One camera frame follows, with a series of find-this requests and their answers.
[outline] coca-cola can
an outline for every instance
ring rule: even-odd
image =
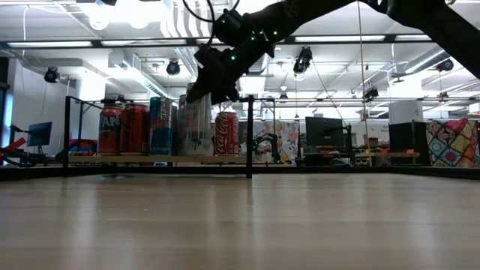
[[[239,118],[236,113],[217,114],[214,153],[219,156],[239,154]]]

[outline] ceiling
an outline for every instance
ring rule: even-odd
[[[120,2],[134,2],[136,0],[118,0]],[[105,29],[94,30],[91,25],[92,12],[81,4],[74,1],[59,0],[44,5],[22,5],[32,1],[8,1],[18,2],[9,5],[0,3],[0,41],[23,41],[24,29],[26,41],[40,40],[94,40],[94,39],[134,39],[134,38],[187,38],[207,37],[209,25],[201,23],[193,18],[184,8],[181,0],[166,0],[162,2],[150,2],[144,10],[126,9],[129,12],[123,16],[121,11],[116,11],[111,16],[110,23]],[[214,9],[218,16],[224,8],[233,6],[231,0],[214,0]],[[240,12],[258,11],[266,5],[276,2],[275,0],[241,0],[238,6]],[[191,7],[204,17],[209,17],[206,2],[203,0],[188,0]],[[363,35],[387,35],[387,34],[420,34],[421,32],[407,28],[389,19],[386,15],[377,13],[364,4],[360,4],[361,28]],[[457,0],[452,8],[462,17],[480,27],[480,1]],[[141,29],[132,26],[137,20],[149,18],[150,23]],[[356,3],[331,12],[326,16],[315,19],[300,27],[294,35],[359,35],[359,9]],[[402,64],[411,62],[424,55],[437,45],[434,43],[377,43],[364,44],[363,55],[358,44],[322,44],[312,45],[314,64],[307,70],[304,79],[295,80],[293,76],[293,61],[302,49],[302,45],[278,45],[275,50],[275,58],[268,62],[268,69],[262,77],[247,78],[241,81],[243,92],[255,91],[262,96],[277,97],[281,86],[286,86],[289,98],[326,98],[324,87],[333,98],[351,98],[362,96],[362,82],[377,74],[372,83],[379,89],[380,95],[386,96],[391,80],[387,76],[386,67],[391,68],[392,63]],[[121,56],[123,59],[131,59],[133,55],[142,60],[142,72],[153,82],[162,87],[169,95],[178,97],[185,93],[185,86],[194,80],[191,72],[184,65],[194,61],[193,54],[183,59],[174,47],[131,47],[118,49],[31,49],[26,53],[32,64],[41,67],[43,59],[80,58],[85,62],[99,68],[106,74],[106,78],[112,83],[107,86],[109,92],[141,93],[146,90],[138,83],[132,83],[131,78],[124,78],[115,72],[115,67],[108,67],[98,63],[99,58],[112,55]],[[169,59],[179,59],[181,72],[176,76],[169,76],[166,65]],[[442,80],[438,79],[436,71],[423,71],[420,73],[424,95],[436,97],[440,89],[453,89],[464,83],[472,82],[476,78],[467,70],[456,63],[453,71],[445,72]],[[479,87],[472,87],[457,93],[457,96],[470,96],[480,94]],[[296,104],[285,103],[289,107]],[[300,103],[300,106],[312,106],[311,103]],[[456,107],[467,106],[468,103],[456,103]],[[331,104],[315,104],[315,107],[332,106]]]

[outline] shelf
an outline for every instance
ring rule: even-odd
[[[206,164],[246,164],[246,157],[170,157],[170,156],[72,156],[69,163],[206,163]]]

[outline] coca-cola logo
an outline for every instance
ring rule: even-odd
[[[215,152],[217,154],[225,154],[228,134],[228,118],[227,114],[219,113],[215,121]]]

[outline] air duct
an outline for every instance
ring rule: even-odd
[[[444,49],[437,46],[417,59],[407,63],[404,70],[408,75],[417,74],[418,72],[431,68],[434,65],[438,65],[449,58],[450,55]]]

